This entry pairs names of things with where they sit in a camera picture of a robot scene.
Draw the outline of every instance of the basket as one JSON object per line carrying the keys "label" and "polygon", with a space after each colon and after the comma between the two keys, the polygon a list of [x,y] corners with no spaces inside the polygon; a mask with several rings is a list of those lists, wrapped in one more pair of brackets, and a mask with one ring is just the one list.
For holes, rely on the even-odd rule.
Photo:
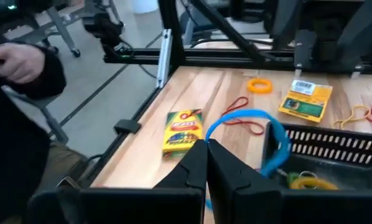
{"label": "basket", "polygon": [[[282,124],[290,138],[290,158],[280,169],[286,173],[311,171],[340,190],[372,190],[372,134]],[[270,123],[266,128],[263,162],[280,145]],[[271,175],[288,187],[279,172]]]}

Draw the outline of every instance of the yellow crayon box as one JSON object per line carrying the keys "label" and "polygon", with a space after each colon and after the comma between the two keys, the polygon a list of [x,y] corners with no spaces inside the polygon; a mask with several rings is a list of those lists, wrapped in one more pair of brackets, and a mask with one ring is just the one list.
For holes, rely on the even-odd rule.
{"label": "yellow crayon box", "polygon": [[201,110],[170,112],[164,133],[163,158],[182,157],[203,136]]}
{"label": "yellow crayon box", "polygon": [[287,96],[280,104],[279,111],[319,123],[324,116],[332,90],[332,86],[294,80]]}

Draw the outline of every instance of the wooden table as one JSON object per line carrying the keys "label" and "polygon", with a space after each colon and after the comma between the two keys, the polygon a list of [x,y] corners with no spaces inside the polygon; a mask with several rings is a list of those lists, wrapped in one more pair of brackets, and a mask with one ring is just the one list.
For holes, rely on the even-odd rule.
{"label": "wooden table", "polygon": [[[229,48],[233,45],[216,42],[202,47]],[[251,77],[270,79],[273,92],[265,95],[248,92],[246,83]],[[237,97],[247,96],[249,108],[265,110],[281,122],[330,128],[335,120],[349,117],[352,106],[372,105],[372,75],[351,79],[347,75],[302,74],[302,80],[333,86],[322,122],[312,123],[279,113],[277,108],[293,79],[292,72],[180,67],[139,120],[142,128],[125,139],[92,186],[151,188],[165,177],[177,163],[161,161],[164,123],[170,111],[201,108],[203,126],[207,130]],[[261,124],[267,122],[255,120]],[[372,133],[372,123],[367,121],[350,123],[346,128]],[[252,136],[241,126],[221,125],[212,138],[251,167],[261,166],[264,136]],[[206,212],[205,223],[213,223],[212,212]]]}

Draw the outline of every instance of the gray floor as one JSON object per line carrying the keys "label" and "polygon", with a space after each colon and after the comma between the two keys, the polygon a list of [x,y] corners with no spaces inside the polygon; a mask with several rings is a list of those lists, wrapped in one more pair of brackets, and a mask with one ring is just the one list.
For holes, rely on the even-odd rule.
{"label": "gray floor", "polygon": [[[134,47],[145,47],[162,31],[159,11],[136,15],[131,11],[130,0],[116,0],[126,31],[122,38]],[[240,32],[261,32],[261,24],[233,23]],[[60,37],[50,37],[52,45],[60,49],[60,59],[65,67],[67,87],[62,95],[48,105],[58,121],[63,121],[83,101],[90,99],[102,84],[113,79],[99,94],[63,125],[70,141],[68,145],[92,156],[104,152],[115,138],[113,126],[123,118],[131,118],[155,87],[155,80],[137,65],[105,64],[98,40],[87,33],[81,21],[68,27],[80,58],[74,58]],[[160,39],[151,47],[158,48]],[[157,66],[147,67],[156,73]],[[39,125],[49,131],[43,116],[29,105],[16,102]]]}

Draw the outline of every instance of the barcode sticker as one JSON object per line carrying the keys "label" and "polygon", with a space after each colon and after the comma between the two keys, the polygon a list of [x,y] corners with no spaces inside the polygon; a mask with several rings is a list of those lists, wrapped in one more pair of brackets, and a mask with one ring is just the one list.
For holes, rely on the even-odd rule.
{"label": "barcode sticker", "polygon": [[311,96],[315,90],[315,87],[316,84],[314,83],[294,80],[292,82],[291,91]]}

